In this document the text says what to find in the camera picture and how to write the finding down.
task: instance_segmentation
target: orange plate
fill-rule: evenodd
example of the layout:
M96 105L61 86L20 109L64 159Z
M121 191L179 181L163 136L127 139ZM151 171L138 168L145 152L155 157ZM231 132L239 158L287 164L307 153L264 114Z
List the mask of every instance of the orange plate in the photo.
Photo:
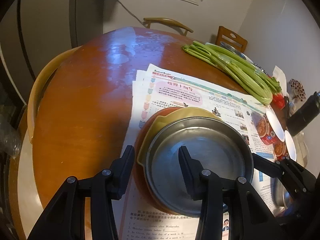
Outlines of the orange plate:
M164 207L162 207L162 206L159 206L159 204L157 202L155 202L155 200L151 196L151 194L148 190L147 182L145 180L143 168L137 163L137 156L138 156L138 152L140 150L141 144L144 140L144 137L146 136L146 133L148 132L148 130L149 130L150 126L152 125L153 121L155 120L155 118L159 115L166 116L166 115L168 115L168 114L170 114L180 108L181 107L168 107L168 108L164 108L164 109L161 109L160 111L156 112L144 124L144 126L140 130L140 132L137 136L137 139L134 143L135 162L133 165L133 177L134 177L134 181L136 183L136 186L137 186L140 194L145 198L145 200L150 205L152 205L153 207L157 208L158 210L160 210L162 212L166 212L166 213L168 213L168 210L164 209Z

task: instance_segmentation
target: tiled floor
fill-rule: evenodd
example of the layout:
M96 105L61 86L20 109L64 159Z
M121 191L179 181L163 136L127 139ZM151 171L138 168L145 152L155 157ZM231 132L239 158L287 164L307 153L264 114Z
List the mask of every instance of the tiled floor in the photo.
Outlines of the tiled floor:
M26 133L20 153L18 169L18 203L26 238L43 211L33 174L32 144Z

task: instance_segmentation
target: white paper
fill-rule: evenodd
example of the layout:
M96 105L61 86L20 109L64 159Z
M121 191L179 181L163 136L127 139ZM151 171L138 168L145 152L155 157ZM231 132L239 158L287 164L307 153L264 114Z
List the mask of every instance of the white paper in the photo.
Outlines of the white paper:
M164 70L152 64L146 72L137 71L137 80L133 82L132 90L132 114L123 151L126 145L134 145L140 129L154 113L171 106L194 106L216 114L236 129L247 141L252 152L275 160L273 147L263 144L255 128L265 111L265 106L252 96ZM252 185L270 210L275 212L270 177L255 170ZM120 214L118 211L121 207L123 211ZM120 240L193 240L196 236L198 218L170 215L155 209L140 195L133 179L129 182L125 196L114 210L117 211L115 219ZM223 222L228 223L228 213L224 214L221 222L221 230L224 228L222 239L227 240L228 225L222 225Z
M272 76L275 77L276 80L279 82L282 90L282 95L288 96L289 94L287 93L287 79L282 69L279 68L278 66L275 66L272 72Z

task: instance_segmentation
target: metal screw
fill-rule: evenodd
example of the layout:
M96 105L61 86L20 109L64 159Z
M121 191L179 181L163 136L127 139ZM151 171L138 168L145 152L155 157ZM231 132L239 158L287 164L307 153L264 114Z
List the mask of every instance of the metal screw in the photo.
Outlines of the metal screw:
M106 169L106 170L103 170L102 171L102 175L103 176L108 176L108 175L110 175L111 174L111 170L109 170L109 169Z
M75 177L69 177L68 179L67 179L67 182L68 183L74 183L76 181L76 178Z
M239 180L239 182L242 183L242 184L244 184L244 183L247 182L247 179L246 179L245 177L239 177L238 180Z
M202 175L204 175L204 176L209 176L209 175L211 174L211 171L209 171L209 170L202 170L201 173L202 173Z

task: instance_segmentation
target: red packaging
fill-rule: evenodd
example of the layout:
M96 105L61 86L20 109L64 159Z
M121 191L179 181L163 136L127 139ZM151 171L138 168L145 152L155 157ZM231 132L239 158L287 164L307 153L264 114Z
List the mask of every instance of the red packaging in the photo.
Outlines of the red packaging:
M279 108L283 109L285 106L284 96L281 93L272 96L272 102Z
M284 131L276 115L268 108L257 124L257 132L265 145L284 142Z
M285 142L278 142L274 146L274 155L278 161L283 160L286 157L290 157L294 161L297 160L296 148L290 133L284 131Z

